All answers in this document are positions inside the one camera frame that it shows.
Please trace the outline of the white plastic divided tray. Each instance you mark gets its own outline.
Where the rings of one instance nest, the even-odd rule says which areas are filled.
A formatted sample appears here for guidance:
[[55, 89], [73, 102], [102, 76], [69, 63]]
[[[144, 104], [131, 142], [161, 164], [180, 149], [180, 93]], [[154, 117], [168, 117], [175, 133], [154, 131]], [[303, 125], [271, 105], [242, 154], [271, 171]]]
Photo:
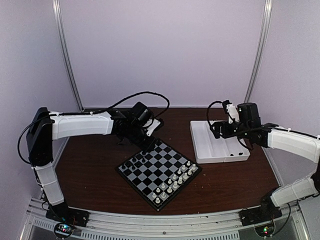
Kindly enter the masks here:
[[[244, 140], [236, 137], [216, 139], [205, 120], [192, 120], [190, 133], [198, 164], [241, 162], [250, 156]], [[244, 152], [244, 156], [230, 157], [230, 154], [238, 152]]]

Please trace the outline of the black white chessboard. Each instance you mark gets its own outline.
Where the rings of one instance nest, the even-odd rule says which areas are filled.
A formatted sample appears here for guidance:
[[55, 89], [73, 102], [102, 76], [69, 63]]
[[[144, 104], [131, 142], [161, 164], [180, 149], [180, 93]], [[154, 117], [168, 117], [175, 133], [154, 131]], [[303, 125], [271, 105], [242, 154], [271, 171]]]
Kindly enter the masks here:
[[171, 170], [174, 172], [186, 161], [191, 160], [163, 140], [158, 139], [155, 143], [155, 148], [152, 151], [147, 152], [146, 155], [142, 155], [142, 150], [138, 151], [123, 163], [119, 164], [115, 170], [133, 188], [133, 190], [135, 190], [153, 209], [159, 212], [191, 183], [191, 181], [202, 171], [202, 168], [197, 163], [191, 161], [200, 168], [200, 171], [193, 176], [191, 180], [188, 180], [187, 184], [179, 189], [168, 202], [165, 202], [159, 208], [148, 198], [148, 195], [156, 188], [154, 181], [157, 184], [160, 183], [161, 177], [164, 177], [165, 174], [169, 176]]

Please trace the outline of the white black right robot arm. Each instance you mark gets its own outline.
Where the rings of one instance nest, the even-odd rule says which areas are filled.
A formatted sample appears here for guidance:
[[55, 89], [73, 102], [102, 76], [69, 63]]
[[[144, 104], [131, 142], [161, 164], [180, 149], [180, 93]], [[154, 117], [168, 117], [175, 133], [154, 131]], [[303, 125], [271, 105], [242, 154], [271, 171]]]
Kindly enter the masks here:
[[238, 105], [220, 101], [226, 120], [207, 121], [216, 139], [237, 138], [265, 149], [279, 150], [311, 161], [316, 167], [304, 177], [267, 193], [256, 210], [259, 220], [268, 220], [279, 208], [294, 201], [320, 195], [320, 138], [291, 130], [275, 123], [262, 123], [258, 106], [253, 102]]

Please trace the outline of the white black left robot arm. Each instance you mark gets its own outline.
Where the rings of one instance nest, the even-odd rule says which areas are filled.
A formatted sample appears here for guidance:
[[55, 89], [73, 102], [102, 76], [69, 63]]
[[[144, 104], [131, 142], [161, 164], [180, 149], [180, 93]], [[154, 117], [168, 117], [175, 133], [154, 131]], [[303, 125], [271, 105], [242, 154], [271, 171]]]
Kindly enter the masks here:
[[[61, 222], [67, 222], [72, 218], [72, 211], [66, 207], [56, 174], [54, 142], [81, 136], [114, 135], [149, 152], [155, 147], [153, 133], [162, 123], [148, 107], [141, 104], [128, 110], [109, 108], [87, 112], [58, 112], [41, 107], [32, 122], [22, 130], [17, 140], [17, 153], [34, 170], [38, 184], [53, 207], [53, 215]], [[23, 136], [26, 137], [27, 157], [21, 153]]]

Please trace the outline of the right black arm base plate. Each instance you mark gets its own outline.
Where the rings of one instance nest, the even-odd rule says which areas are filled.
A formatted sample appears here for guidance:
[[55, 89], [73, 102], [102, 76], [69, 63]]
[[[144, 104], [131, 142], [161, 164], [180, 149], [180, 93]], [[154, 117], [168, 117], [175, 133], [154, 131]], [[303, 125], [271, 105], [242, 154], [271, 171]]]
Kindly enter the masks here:
[[255, 225], [280, 218], [282, 212], [280, 207], [276, 207], [270, 197], [261, 199], [260, 206], [254, 208], [244, 208], [239, 212], [239, 217], [243, 226]]

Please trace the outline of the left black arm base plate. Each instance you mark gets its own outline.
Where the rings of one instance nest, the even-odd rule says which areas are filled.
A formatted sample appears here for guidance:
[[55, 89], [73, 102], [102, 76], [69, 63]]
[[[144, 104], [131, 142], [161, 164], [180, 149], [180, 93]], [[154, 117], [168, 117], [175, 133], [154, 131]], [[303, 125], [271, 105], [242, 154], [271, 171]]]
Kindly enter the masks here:
[[48, 204], [46, 218], [74, 226], [86, 227], [90, 213], [86, 210], [70, 208], [66, 201], [57, 205]]

